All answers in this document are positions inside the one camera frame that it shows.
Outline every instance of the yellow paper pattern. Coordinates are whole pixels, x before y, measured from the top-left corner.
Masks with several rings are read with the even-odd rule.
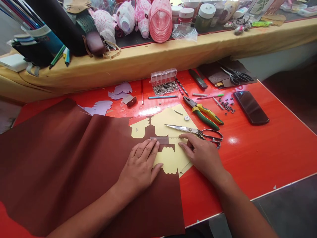
[[[133,138],[143,138],[145,135],[145,128],[149,125],[149,118],[146,118],[142,121],[132,124],[132,133]]]
[[[188,116],[184,107],[181,104],[178,104],[172,108],[166,108],[162,112],[154,115],[151,118],[151,124],[155,126],[155,134],[157,136],[170,136],[178,137],[182,134],[182,131],[170,128],[165,124],[177,125],[177,126],[186,126],[190,128],[197,128],[194,122],[190,119],[185,121],[184,117]],[[132,137],[133,138],[143,138],[145,135],[145,127],[149,125],[149,119],[144,119],[140,122],[137,122],[130,127],[132,127]],[[164,172],[175,174],[182,171],[184,168],[187,170],[190,168],[190,161],[184,153],[183,149],[179,145],[175,145],[175,152],[170,147],[164,147],[162,152],[159,152],[156,156],[153,166],[158,163],[164,163],[163,170]]]

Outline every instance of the person's right hand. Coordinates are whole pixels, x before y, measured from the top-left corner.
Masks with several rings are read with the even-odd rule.
[[[192,164],[213,184],[221,182],[228,172],[224,169],[216,144],[202,140],[194,134],[185,133],[179,136],[188,139],[187,144],[179,142]]]

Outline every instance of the green-handled pliers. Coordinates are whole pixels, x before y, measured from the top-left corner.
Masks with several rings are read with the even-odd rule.
[[[204,108],[202,106],[201,103],[197,104],[196,102],[194,102],[193,100],[191,100],[188,97],[183,97],[184,101],[192,107],[193,109],[193,113],[195,113],[200,120],[202,120],[202,122],[204,122],[205,124],[209,125],[212,129],[219,131],[219,127],[210,119],[208,119],[207,117],[205,117],[201,112],[206,113],[211,119],[213,119],[217,124],[219,125],[223,125],[224,122],[222,120],[219,119],[219,117],[217,117],[212,111],[210,111],[207,108]]]

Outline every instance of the black tube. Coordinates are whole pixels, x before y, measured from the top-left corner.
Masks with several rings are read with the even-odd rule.
[[[75,56],[87,54],[80,30],[57,0],[25,0]]]

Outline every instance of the hand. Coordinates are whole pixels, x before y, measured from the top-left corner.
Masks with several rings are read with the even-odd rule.
[[[214,143],[202,140],[194,134],[185,133],[179,136],[188,139],[187,144],[179,142],[192,164],[214,185],[221,182],[228,172],[224,169],[218,150]]]
[[[133,147],[116,183],[120,194],[133,200],[153,183],[163,166],[163,163],[159,163],[152,169],[158,150],[159,142],[156,138],[147,139]]]

